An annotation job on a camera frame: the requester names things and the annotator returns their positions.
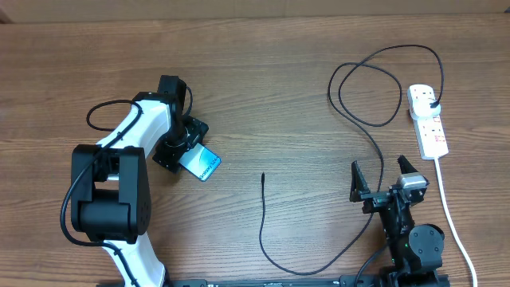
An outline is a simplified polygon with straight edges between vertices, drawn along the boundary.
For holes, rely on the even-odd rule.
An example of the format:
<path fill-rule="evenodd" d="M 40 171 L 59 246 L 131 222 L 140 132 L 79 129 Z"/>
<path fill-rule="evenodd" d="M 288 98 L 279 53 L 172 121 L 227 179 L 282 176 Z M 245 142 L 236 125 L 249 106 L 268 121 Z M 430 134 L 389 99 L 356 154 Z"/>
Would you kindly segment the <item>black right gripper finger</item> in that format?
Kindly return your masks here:
<path fill-rule="evenodd" d="M 361 202 L 365 199 L 366 195 L 370 194 L 371 191 L 367 185 L 363 173 L 358 165 L 357 161 L 351 164 L 351 191 L 350 201 Z"/>
<path fill-rule="evenodd" d="M 409 162 L 409 160 L 404 155 L 400 155 L 398 157 L 398 164 L 403 175 L 418 172 L 418 170 Z"/>

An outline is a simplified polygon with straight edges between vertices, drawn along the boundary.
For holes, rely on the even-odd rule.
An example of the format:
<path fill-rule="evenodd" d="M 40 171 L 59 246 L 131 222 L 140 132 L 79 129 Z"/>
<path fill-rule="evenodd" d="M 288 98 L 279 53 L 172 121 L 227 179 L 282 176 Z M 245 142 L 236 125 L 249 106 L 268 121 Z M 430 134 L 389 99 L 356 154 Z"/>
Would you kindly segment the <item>blue Samsung Galaxy smartphone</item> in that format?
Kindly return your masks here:
<path fill-rule="evenodd" d="M 219 167 L 222 160 L 207 147 L 197 143 L 185 152 L 179 163 L 199 180 L 205 182 Z"/>

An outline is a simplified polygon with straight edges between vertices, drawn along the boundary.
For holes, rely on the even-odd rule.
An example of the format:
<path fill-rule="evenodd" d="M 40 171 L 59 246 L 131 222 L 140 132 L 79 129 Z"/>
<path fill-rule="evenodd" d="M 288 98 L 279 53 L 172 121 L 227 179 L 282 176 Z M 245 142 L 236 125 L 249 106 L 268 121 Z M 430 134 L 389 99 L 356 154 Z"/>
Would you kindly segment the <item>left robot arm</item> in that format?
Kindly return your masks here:
<path fill-rule="evenodd" d="M 147 158 L 176 173 L 184 156 L 202 146 L 208 127 L 190 116 L 193 97 L 177 76 L 163 75 L 156 92 L 128 100 L 131 111 L 108 136 L 72 153 L 71 184 L 61 230 L 77 246 L 100 247 L 124 286 L 170 286 L 165 265 L 148 237 L 151 192 Z"/>

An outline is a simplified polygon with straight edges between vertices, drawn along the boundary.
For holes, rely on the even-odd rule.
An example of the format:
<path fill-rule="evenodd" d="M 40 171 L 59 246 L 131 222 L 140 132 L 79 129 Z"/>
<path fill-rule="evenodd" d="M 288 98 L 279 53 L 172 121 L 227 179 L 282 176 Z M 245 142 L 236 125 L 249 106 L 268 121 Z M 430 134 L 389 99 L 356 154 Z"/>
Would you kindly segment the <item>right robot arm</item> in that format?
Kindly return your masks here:
<path fill-rule="evenodd" d="M 429 180 L 419 173 L 405 156 L 398 157 L 401 175 L 386 192 L 371 192 L 356 162 L 351 164 L 352 202 L 361 202 L 364 214 L 378 214 L 386 244 L 362 265 L 356 275 L 339 278 L 342 286 L 449 286 L 449 278 L 440 275 L 445 235 L 434 224 L 416 225 L 410 208 L 424 200 Z M 377 274 L 363 271 L 385 249 L 392 265 Z"/>

